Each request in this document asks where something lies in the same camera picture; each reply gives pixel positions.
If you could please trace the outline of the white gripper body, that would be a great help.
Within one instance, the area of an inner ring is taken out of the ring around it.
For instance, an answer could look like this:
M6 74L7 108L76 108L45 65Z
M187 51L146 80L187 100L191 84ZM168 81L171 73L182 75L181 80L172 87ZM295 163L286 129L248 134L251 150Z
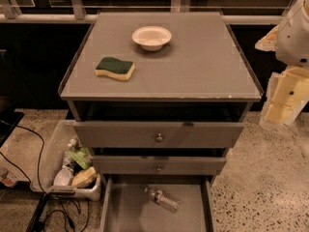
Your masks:
M308 81L309 70L302 67L288 66L284 70L283 77L288 80L295 79L296 81Z

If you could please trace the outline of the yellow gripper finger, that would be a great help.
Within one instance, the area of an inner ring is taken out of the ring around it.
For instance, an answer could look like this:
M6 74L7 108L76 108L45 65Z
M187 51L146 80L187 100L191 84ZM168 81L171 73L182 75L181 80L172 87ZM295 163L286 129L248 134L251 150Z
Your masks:
M273 27L266 35L255 43L255 48L262 51L275 51L279 26Z
M283 73L273 72L268 81L260 119L262 128L289 126L309 102L309 80L288 80Z

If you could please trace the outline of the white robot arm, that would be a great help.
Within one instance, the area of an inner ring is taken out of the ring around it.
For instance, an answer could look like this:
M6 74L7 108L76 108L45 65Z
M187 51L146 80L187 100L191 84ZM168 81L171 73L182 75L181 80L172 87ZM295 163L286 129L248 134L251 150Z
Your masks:
M255 48L274 51L287 65L271 74L260 126L274 130L290 125L309 101L309 0L297 0Z

